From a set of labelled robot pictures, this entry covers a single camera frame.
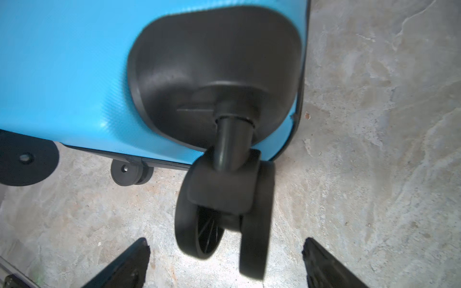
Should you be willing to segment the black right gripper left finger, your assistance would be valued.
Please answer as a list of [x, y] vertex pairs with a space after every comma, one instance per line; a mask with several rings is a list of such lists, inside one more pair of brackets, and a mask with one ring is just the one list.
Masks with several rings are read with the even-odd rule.
[[150, 253], [146, 238], [139, 238], [83, 288], [142, 288]]

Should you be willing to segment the blue suitcase black lining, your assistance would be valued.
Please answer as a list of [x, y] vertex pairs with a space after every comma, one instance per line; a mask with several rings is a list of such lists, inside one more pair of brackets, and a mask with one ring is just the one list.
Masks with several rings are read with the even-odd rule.
[[301, 116], [309, 1], [2, 1], [1, 183], [56, 169], [61, 143], [112, 159], [120, 186], [187, 173], [180, 250], [241, 234], [265, 275], [274, 161]]

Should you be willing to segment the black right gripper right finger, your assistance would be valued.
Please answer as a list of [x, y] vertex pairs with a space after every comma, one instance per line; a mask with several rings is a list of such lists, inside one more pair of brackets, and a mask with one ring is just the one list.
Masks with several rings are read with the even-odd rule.
[[368, 288], [314, 238], [303, 246], [308, 288]]

